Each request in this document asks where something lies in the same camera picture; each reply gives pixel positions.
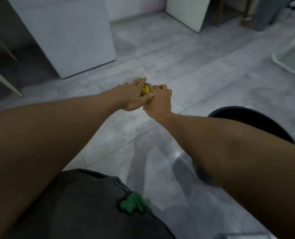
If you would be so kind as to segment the person's left hand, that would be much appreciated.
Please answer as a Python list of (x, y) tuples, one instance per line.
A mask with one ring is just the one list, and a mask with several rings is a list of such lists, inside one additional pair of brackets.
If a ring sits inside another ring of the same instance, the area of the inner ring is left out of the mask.
[(139, 102), (139, 97), (142, 88), (147, 84), (146, 80), (146, 78), (135, 78), (132, 82), (118, 85), (111, 90), (112, 96), (117, 100), (122, 110), (133, 111), (145, 104)]

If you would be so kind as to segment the person's right hand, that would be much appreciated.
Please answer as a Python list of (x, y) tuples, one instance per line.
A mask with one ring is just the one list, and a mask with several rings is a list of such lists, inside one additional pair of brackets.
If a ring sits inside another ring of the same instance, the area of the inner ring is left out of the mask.
[(167, 115), (171, 114), (171, 97), (154, 96), (149, 103), (143, 105), (146, 114), (162, 124)]

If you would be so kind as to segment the person's left forearm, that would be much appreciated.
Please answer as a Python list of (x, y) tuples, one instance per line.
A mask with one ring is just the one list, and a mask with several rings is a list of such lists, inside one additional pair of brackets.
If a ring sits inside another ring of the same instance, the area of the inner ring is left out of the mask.
[(104, 92), (0, 111), (0, 238), (123, 105)]

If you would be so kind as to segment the person's right forearm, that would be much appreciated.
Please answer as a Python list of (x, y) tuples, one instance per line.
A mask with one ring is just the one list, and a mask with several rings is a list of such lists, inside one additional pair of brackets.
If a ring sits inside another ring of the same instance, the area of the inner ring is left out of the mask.
[(295, 239), (295, 145), (249, 125), (164, 113), (157, 122), (278, 239)]

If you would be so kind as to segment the small white cabinet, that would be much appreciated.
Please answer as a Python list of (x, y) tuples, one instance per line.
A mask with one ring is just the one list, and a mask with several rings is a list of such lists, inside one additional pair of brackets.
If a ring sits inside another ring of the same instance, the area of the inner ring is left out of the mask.
[(166, 12), (192, 29), (200, 32), (210, 0), (167, 0)]

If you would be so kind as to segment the black round bin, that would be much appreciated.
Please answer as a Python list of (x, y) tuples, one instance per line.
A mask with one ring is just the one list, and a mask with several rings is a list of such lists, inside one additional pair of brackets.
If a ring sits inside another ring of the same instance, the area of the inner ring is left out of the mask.
[(228, 119), (255, 127), (295, 145), (293, 137), (275, 120), (251, 108), (227, 106), (214, 110), (209, 118)]

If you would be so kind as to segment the large white cabinet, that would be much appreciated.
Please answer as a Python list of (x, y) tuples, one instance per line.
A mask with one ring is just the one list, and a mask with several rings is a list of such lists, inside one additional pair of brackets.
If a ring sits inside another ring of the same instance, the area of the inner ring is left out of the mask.
[(8, 0), (64, 79), (116, 60), (105, 0)]

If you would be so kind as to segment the wooden furniture leg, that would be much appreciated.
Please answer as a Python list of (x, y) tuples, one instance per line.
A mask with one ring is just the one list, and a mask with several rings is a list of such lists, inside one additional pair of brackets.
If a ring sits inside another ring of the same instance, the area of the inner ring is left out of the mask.
[(251, 20), (252, 20), (251, 16), (249, 15), (250, 8), (251, 8), (251, 3), (252, 3), (252, 0), (247, 0), (246, 1), (243, 17), (242, 17), (242, 19), (240, 21), (240, 24), (245, 28), (250, 27), (250, 23), (251, 23)]

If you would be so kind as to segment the gray shorts with green patch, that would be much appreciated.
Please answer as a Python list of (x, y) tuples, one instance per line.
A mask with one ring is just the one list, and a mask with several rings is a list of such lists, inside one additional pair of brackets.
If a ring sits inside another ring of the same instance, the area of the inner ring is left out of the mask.
[(3, 239), (176, 239), (118, 177), (61, 172)]

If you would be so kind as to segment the gray fabric furniture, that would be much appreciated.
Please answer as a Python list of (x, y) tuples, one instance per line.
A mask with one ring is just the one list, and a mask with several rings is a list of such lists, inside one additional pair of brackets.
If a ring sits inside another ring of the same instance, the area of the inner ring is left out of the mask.
[(254, 31), (264, 31), (275, 22), (277, 15), (292, 0), (261, 0), (256, 14), (253, 16), (249, 28)]

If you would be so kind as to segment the thick white furniture leg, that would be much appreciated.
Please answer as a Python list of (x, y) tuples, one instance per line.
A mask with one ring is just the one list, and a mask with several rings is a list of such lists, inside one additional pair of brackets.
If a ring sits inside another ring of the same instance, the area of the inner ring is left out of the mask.
[(9, 90), (11, 90), (13, 93), (15, 93), (16, 95), (18, 95), (19, 97), (23, 97), (24, 96), (17, 88), (15, 88), (1, 74), (0, 74), (0, 83), (2, 83), (4, 86), (6, 86)]

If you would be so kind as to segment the thin white furniture leg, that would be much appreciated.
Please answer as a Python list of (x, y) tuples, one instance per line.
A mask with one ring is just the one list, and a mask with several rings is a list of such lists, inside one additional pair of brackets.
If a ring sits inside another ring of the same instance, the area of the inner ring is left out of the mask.
[(18, 61), (16, 56), (7, 48), (7, 46), (1, 41), (1, 39), (0, 39), (0, 46), (13, 60)]

